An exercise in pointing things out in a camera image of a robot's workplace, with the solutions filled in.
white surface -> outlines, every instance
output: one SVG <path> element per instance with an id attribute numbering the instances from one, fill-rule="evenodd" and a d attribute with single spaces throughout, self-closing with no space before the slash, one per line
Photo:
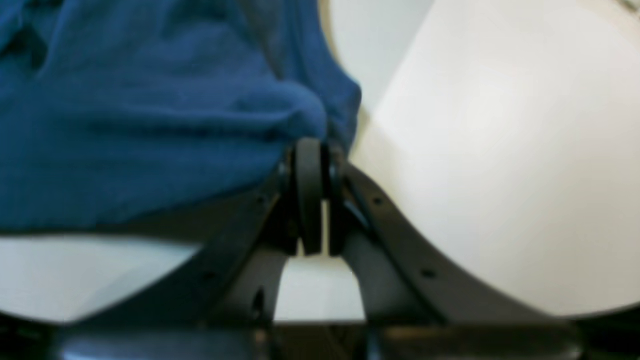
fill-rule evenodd
<path id="1" fill-rule="evenodd" d="M 572 314 L 640 300 L 636 20 L 610 0 L 431 3 L 324 8 L 371 115 L 355 163 L 450 257 L 526 302 Z M 72 320 L 193 251 L 5 239 L 0 309 Z M 279 320 L 362 317 L 344 264 L 301 261 L 285 272 Z"/>
<path id="2" fill-rule="evenodd" d="M 450 257 L 559 315 L 640 300 L 640 53 L 587 5 L 437 1 L 353 156 Z"/>

black bracket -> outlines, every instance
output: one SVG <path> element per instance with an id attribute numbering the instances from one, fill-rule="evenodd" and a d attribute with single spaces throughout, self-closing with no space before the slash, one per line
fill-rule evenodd
<path id="1" fill-rule="evenodd" d="M 364 324 L 273 324 L 301 238 L 355 273 Z M 234 213 L 234 216 L 222 214 Z M 161 281 L 95 316 L 53 326 L 0 316 L 0 359 L 436 359 L 584 356 L 578 333 L 482 283 L 404 218 L 339 146 L 303 139 L 256 189 L 95 233 L 206 241 Z"/>

folded fabric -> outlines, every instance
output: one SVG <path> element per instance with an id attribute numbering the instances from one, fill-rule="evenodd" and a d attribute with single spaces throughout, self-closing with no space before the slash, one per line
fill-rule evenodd
<path id="1" fill-rule="evenodd" d="M 125 222 L 353 141 L 311 0 L 0 0 L 0 229 Z"/>

blue towel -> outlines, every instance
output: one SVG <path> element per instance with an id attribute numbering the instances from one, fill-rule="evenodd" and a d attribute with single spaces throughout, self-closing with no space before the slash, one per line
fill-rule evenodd
<path id="1" fill-rule="evenodd" d="M 312 0 L 0 0 L 0 229 L 88 228 L 348 149 L 360 89 Z"/>

screw hole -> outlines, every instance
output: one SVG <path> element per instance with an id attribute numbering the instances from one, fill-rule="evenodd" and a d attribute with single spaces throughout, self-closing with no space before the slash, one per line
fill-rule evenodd
<path id="1" fill-rule="evenodd" d="M 436 278 L 436 272 L 433 270 L 429 270 L 429 269 L 422 269 L 422 271 L 420 272 L 420 274 L 422 275 L 422 277 L 424 277 L 425 279 L 435 279 Z"/>
<path id="2" fill-rule="evenodd" d="M 257 200 L 258 204 L 265 205 L 269 199 L 267 198 L 266 195 L 260 195 L 260 196 L 257 197 L 256 200 Z"/>
<path id="3" fill-rule="evenodd" d="M 213 271 L 205 271 L 205 272 L 202 274 L 202 278 L 203 278 L 203 279 L 205 279 L 205 280 L 212 280 L 212 279 L 215 279 L 215 278 L 216 278 L 216 276 L 218 276 L 218 274 L 216 274 L 216 273 L 215 273 L 215 272 L 213 272 Z"/>
<path id="4" fill-rule="evenodd" d="M 251 306 L 251 318 L 261 320 L 264 317 L 264 289 L 260 288 L 253 298 Z"/>

